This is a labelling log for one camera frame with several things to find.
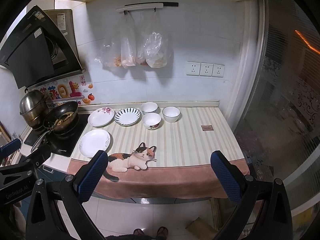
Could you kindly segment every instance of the cabinet handle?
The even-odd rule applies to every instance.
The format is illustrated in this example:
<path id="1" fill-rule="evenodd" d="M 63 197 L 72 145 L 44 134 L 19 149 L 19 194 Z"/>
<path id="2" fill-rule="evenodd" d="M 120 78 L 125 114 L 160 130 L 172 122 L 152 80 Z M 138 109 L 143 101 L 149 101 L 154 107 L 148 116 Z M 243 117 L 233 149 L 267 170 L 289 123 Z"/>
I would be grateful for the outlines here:
<path id="1" fill-rule="evenodd" d="M 46 169 L 44 168 L 44 165 L 42 166 L 42 169 L 43 169 L 44 171 L 48 172 L 48 173 L 51 173 L 51 174 L 54 172 L 54 169 L 52 169 L 52 171 L 46 170 Z"/>

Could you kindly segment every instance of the floor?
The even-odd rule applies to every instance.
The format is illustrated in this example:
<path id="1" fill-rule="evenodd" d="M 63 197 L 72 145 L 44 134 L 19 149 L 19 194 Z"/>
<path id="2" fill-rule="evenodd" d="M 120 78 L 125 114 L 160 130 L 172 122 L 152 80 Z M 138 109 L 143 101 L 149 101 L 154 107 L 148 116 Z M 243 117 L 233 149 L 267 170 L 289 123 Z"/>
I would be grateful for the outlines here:
<path id="1" fill-rule="evenodd" d="M 60 213 L 71 236 L 80 239 L 62 201 Z M 155 236 L 160 226 L 169 230 L 168 240 L 197 240 L 185 227 L 200 217 L 213 226 L 209 200 L 181 204 L 133 204 L 91 197 L 83 207 L 104 236 L 132 234 L 141 228 L 146 235 Z"/>

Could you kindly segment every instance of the cat illustration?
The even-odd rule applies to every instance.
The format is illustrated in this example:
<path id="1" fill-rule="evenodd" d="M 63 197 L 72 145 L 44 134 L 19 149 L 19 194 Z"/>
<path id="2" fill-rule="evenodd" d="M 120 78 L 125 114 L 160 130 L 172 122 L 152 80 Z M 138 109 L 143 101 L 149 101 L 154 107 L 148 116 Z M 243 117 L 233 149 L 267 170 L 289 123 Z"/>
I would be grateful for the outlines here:
<path id="1" fill-rule="evenodd" d="M 135 170 L 145 170 L 148 166 L 146 162 L 149 160 L 156 161 L 154 158 L 154 151 L 156 146 L 150 148 L 146 147 L 145 143 L 140 143 L 139 147 L 132 152 L 128 153 L 114 153 L 108 156 L 108 167 L 112 171 L 125 172 L 128 168 L 134 168 Z M 103 176 L 106 179 L 117 182 L 119 178 L 110 175 L 107 170 L 104 171 Z"/>

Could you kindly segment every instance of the white plate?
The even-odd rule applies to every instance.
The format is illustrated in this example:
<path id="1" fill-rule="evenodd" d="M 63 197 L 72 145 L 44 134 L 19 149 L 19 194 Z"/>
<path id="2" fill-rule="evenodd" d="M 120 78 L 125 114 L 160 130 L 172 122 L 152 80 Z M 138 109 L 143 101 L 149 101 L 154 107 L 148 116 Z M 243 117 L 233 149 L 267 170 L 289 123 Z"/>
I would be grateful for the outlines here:
<path id="1" fill-rule="evenodd" d="M 110 144 L 110 134 L 103 129 L 96 129 L 86 133 L 79 143 L 80 153 L 88 158 L 92 158 L 97 151 L 105 151 Z"/>
<path id="2" fill-rule="evenodd" d="M 102 127 L 108 124 L 115 116 L 115 111 L 110 107 L 102 107 L 92 112 L 88 117 L 89 125 Z"/>
<path id="3" fill-rule="evenodd" d="M 140 111 L 137 108 L 128 107 L 121 109 L 115 115 L 115 121 L 117 124 L 122 126 L 132 125 L 137 122 L 140 118 Z"/>

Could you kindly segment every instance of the white power socket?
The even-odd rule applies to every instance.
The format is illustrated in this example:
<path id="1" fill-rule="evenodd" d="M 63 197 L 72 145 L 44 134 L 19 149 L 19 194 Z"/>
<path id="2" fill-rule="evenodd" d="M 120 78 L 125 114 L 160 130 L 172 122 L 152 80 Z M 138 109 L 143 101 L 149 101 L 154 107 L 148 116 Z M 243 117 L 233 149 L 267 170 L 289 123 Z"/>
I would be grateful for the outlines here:
<path id="1" fill-rule="evenodd" d="M 186 74 L 192 76 L 198 76 L 200 73 L 199 62 L 186 62 Z"/>
<path id="2" fill-rule="evenodd" d="M 200 76 L 211 77 L 212 69 L 213 69 L 213 64 L 211 64 L 211 63 L 201 63 Z"/>
<path id="3" fill-rule="evenodd" d="M 213 65 L 213 77 L 223 77 L 224 74 L 224 65 L 214 64 Z"/>

